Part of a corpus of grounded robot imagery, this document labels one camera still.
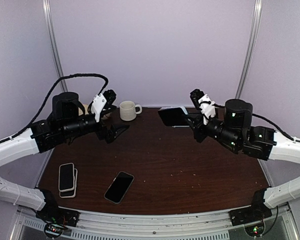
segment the white phone case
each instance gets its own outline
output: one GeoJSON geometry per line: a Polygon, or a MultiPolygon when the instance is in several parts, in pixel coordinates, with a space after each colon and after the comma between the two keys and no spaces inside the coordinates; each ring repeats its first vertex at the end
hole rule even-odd
{"type": "Polygon", "coordinates": [[[76,196],[76,192],[77,192],[77,181],[78,181],[78,170],[75,168],[75,182],[74,182],[74,190],[73,191],[73,195],[71,196],[61,196],[61,192],[59,192],[59,196],[62,199],[71,199],[74,198],[76,196]]]}
{"type": "Polygon", "coordinates": [[[60,165],[59,166],[59,179],[58,179],[58,189],[59,189],[59,191],[60,192],[68,192],[68,191],[72,191],[72,190],[74,190],[75,189],[75,165],[72,163],[72,162],[70,162],[70,163],[65,163],[65,164],[62,164],[62,165],[60,165]],[[60,190],[60,168],[62,167],[62,166],[64,166],[64,165],[69,165],[69,164],[72,164],[72,169],[73,169],[73,187],[72,188],[69,188],[69,189],[63,189],[63,190],[60,190]]]}

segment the smartphone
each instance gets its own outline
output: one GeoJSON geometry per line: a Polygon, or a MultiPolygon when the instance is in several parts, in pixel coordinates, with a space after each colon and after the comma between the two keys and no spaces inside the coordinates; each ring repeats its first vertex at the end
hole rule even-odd
{"type": "Polygon", "coordinates": [[[184,106],[163,107],[158,110],[158,114],[163,124],[168,127],[189,127],[184,117],[188,114],[184,106]]]}
{"type": "Polygon", "coordinates": [[[70,199],[76,196],[77,192],[77,181],[78,181],[78,170],[74,169],[74,189],[70,191],[59,192],[59,196],[62,199],[70,199]]]}
{"type": "Polygon", "coordinates": [[[75,189],[75,165],[62,164],[59,167],[59,191],[67,192],[75,189]]]}
{"type": "Polygon", "coordinates": [[[124,196],[126,195],[130,185],[134,181],[134,176],[126,172],[119,172],[119,174],[114,178],[112,184],[104,194],[104,198],[119,204],[124,196]]]}

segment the ceramic mug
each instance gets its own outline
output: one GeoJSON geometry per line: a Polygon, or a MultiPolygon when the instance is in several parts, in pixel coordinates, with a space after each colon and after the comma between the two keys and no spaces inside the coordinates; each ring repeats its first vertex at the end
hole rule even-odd
{"type": "Polygon", "coordinates": [[[133,101],[123,101],[120,103],[120,118],[123,121],[132,121],[137,117],[137,114],[142,113],[142,106],[135,104],[133,101]]]}

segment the white wall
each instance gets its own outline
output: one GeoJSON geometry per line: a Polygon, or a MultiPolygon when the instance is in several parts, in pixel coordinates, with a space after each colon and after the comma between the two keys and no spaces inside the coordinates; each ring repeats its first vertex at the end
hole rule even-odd
{"type": "MultiPolygon", "coordinates": [[[[57,79],[41,0],[0,0],[0,139],[24,127],[57,79]]],[[[51,103],[41,114],[46,118],[51,103]]],[[[0,168],[0,176],[34,187],[45,154],[0,168]]],[[[7,239],[16,208],[0,202],[0,240],[7,239]]]]}
{"type": "MultiPolygon", "coordinates": [[[[195,88],[219,103],[236,95],[254,1],[50,2],[64,74],[106,75],[116,104],[192,106],[195,88]]],[[[85,103],[101,86],[95,79],[68,83],[85,103]]]]}
{"type": "MultiPolygon", "coordinates": [[[[255,51],[242,98],[253,112],[300,138],[300,0],[264,0],[255,51]]],[[[254,124],[265,125],[263,121],[254,124]]],[[[300,176],[300,165],[266,163],[275,185],[300,176]]],[[[290,202],[300,231],[300,199],[290,202]]]]}

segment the dark brown tabletop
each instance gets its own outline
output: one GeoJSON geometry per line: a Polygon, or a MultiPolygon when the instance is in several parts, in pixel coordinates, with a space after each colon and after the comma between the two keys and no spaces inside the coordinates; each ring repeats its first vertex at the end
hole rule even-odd
{"type": "MultiPolygon", "coordinates": [[[[118,112],[112,121],[121,123],[118,112]]],[[[233,154],[211,138],[197,143],[189,128],[164,126],[156,108],[144,108],[127,124],[130,128],[111,144],[91,133],[57,146],[39,187],[50,190],[62,207],[163,215],[247,206],[256,190],[268,186],[256,159],[233,154]],[[75,198],[59,197],[59,166],[65,163],[78,170],[75,198]],[[121,171],[132,174],[134,182],[114,204],[104,194],[121,171]]]]}

